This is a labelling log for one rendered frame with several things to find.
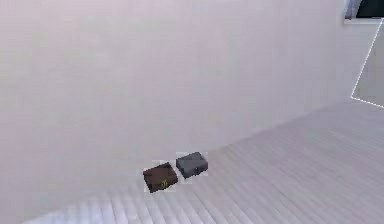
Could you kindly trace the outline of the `dark brown box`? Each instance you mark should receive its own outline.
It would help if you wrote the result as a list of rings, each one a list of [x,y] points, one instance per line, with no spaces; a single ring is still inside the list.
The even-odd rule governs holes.
[[[145,170],[143,178],[151,193],[164,190],[178,182],[177,174],[169,162]]]

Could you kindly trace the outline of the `grey box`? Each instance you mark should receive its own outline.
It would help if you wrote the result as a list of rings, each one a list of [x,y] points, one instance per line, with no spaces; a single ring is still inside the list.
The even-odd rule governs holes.
[[[176,160],[176,167],[185,179],[199,175],[208,169],[208,161],[200,152],[194,152]]]

